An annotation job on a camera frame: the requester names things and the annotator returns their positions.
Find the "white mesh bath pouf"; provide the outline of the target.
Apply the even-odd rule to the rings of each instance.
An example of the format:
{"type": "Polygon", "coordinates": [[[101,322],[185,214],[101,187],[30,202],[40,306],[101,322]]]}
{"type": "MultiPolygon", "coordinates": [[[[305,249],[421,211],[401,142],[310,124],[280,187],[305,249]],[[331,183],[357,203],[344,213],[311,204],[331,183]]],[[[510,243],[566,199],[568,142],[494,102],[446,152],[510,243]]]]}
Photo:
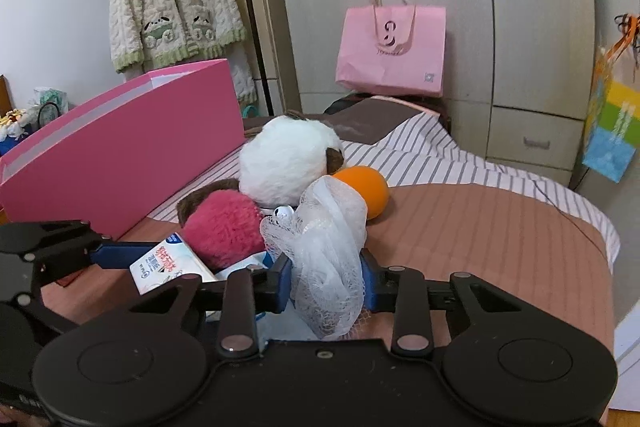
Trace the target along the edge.
{"type": "Polygon", "coordinates": [[[267,251],[292,261],[290,298],[318,338],[349,333],[363,308],[360,251],[367,239],[366,202],[335,176],[322,176],[300,196],[291,216],[262,219],[267,251]]]}

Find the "white wet wipes pack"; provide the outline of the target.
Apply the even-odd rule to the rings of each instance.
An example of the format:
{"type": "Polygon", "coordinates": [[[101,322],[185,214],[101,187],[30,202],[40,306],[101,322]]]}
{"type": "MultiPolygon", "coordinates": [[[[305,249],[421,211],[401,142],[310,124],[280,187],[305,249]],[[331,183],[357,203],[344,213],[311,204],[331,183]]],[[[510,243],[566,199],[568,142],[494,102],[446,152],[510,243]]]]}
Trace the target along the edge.
{"type": "Polygon", "coordinates": [[[186,274],[199,275],[204,283],[216,280],[178,233],[172,233],[132,262],[129,272],[140,295],[186,274]]]}

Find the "blue tissue pack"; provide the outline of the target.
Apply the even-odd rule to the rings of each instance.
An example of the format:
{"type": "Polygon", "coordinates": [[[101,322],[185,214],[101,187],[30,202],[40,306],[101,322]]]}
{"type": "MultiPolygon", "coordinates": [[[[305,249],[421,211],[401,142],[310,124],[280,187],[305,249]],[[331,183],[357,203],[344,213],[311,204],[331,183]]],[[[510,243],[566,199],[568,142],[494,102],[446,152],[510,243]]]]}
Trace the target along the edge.
{"type": "Polygon", "coordinates": [[[314,339],[314,335],[311,334],[308,326],[294,309],[291,299],[288,300],[288,305],[282,313],[272,313],[266,310],[267,270],[276,260],[268,251],[262,251],[242,259],[215,274],[217,281],[226,281],[232,273],[240,270],[248,270],[252,274],[253,289],[254,291],[260,291],[260,297],[254,297],[254,308],[256,310],[257,335],[261,348],[271,340],[314,339]]]}

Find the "magenta fluffy plush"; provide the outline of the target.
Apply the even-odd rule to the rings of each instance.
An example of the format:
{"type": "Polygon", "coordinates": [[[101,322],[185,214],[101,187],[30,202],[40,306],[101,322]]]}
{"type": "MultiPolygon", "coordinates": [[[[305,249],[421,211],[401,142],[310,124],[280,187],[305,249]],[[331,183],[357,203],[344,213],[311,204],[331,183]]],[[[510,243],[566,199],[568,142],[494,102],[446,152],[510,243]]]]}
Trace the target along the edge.
{"type": "Polygon", "coordinates": [[[212,272],[265,249],[262,210],[240,192],[238,179],[215,181],[179,200],[180,236],[212,272]]]}

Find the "orange makeup sponge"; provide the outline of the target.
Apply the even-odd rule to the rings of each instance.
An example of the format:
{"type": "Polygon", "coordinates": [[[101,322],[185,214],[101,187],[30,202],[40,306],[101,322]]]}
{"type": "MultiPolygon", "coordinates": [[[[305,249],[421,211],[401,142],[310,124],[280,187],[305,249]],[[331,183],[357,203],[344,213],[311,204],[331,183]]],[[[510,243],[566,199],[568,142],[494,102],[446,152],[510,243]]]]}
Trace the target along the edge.
{"type": "Polygon", "coordinates": [[[367,220],[381,216],[390,200],[390,188],[384,176],[368,166],[354,166],[338,170],[334,178],[353,188],[366,202],[367,220]]]}

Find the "pink storage box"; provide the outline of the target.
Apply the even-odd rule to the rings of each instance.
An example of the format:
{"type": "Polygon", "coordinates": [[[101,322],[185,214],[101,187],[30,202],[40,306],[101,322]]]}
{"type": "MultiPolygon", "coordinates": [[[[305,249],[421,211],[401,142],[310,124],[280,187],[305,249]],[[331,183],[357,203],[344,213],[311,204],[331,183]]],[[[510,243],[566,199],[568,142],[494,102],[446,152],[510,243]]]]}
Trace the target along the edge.
{"type": "Polygon", "coordinates": [[[154,70],[46,124],[1,158],[12,222],[122,236],[244,141],[225,60],[154,70]]]}

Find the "white plush panda toy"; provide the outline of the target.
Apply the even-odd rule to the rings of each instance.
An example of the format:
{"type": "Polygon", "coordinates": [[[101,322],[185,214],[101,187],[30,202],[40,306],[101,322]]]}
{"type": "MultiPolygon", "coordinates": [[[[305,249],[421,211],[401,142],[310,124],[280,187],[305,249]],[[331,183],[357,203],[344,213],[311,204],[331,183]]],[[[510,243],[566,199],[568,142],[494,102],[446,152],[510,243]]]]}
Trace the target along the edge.
{"type": "Polygon", "coordinates": [[[239,190],[260,207],[295,207],[312,182],[343,165],[343,143],[331,127],[282,115],[264,124],[241,148],[239,190]]]}

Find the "bouquet in blue pot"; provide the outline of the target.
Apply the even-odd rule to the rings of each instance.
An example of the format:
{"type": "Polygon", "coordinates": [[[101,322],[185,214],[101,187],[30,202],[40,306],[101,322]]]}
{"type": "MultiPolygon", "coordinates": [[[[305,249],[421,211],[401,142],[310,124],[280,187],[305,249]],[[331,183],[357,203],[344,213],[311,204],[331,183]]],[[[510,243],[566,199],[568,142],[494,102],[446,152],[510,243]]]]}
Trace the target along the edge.
{"type": "Polygon", "coordinates": [[[0,141],[19,140],[32,132],[38,116],[38,107],[14,108],[6,112],[0,119],[0,141]]]}

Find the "brown pillow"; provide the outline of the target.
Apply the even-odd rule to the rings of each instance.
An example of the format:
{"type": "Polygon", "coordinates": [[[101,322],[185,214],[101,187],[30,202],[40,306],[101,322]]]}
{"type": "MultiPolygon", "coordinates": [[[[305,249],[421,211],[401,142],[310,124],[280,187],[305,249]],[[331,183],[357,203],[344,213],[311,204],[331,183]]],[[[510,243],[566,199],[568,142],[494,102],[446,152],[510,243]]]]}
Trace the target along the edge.
{"type": "Polygon", "coordinates": [[[286,116],[318,120],[349,142],[373,144],[413,116],[428,116],[424,110],[373,96],[349,95],[334,101],[322,114],[302,114],[289,109],[286,116]]]}

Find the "pink paper shopping bag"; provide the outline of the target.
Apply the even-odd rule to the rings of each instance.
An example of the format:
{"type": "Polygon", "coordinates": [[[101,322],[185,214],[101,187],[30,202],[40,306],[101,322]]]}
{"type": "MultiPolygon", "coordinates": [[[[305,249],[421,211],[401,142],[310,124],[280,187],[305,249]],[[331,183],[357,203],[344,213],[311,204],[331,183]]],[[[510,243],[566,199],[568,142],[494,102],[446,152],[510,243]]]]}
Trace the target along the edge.
{"type": "Polygon", "coordinates": [[[346,11],[335,82],[378,95],[444,92],[446,9],[381,0],[346,11]]]}

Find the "white door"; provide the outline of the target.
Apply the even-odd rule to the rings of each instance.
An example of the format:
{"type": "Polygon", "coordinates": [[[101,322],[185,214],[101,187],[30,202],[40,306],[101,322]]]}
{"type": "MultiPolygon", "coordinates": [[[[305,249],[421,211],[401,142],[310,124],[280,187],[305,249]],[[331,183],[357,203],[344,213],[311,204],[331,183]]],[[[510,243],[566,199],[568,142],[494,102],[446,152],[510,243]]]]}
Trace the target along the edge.
{"type": "Polygon", "coordinates": [[[640,301],[614,332],[618,381],[610,408],[640,412],[640,301]]]}

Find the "colourful striped gift bag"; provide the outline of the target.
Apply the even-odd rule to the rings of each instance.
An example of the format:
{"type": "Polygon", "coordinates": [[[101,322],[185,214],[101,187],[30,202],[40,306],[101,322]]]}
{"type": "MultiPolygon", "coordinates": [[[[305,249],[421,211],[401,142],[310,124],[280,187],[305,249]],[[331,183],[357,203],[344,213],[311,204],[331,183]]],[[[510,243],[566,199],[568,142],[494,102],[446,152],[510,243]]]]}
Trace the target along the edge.
{"type": "Polygon", "coordinates": [[[582,165],[620,182],[639,148],[639,17],[614,22],[620,38],[594,64],[582,165]]]}

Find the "beige wardrobe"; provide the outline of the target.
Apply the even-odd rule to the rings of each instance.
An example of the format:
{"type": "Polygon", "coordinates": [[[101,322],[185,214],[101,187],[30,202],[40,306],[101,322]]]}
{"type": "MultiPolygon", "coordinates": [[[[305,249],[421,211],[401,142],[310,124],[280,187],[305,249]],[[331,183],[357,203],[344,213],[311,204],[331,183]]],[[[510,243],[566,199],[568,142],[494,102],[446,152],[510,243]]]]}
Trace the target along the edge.
{"type": "MultiPolygon", "coordinates": [[[[348,9],[371,0],[269,0],[283,107],[319,113],[348,9]]],[[[393,4],[404,0],[382,0],[393,4]]],[[[465,150],[570,181],[587,113],[594,0],[405,0],[447,13],[444,99],[465,150]]]]}

